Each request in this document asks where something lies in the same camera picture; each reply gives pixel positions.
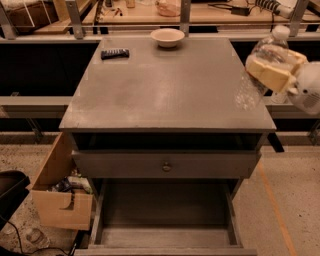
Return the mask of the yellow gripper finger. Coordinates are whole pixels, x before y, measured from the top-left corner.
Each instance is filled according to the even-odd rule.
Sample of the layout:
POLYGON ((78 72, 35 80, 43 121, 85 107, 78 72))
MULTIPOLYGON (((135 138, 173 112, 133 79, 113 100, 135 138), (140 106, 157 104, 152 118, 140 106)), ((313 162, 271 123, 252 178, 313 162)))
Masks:
POLYGON ((268 89, 282 93, 294 84, 295 64, 276 63, 249 56, 245 64, 246 71, 268 89))
POLYGON ((308 62, 308 59, 304 54, 289 50, 287 62, 292 66, 291 73, 295 74, 303 64, 308 62))

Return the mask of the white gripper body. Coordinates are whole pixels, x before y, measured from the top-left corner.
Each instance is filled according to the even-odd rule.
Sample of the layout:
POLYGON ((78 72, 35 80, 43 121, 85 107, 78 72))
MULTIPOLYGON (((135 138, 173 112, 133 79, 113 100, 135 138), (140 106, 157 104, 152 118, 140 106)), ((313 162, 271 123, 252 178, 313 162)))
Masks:
POLYGON ((296 82, 287 92, 290 102, 309 115, 320 113, 320 62, 303 64, 296 73, 296 82))

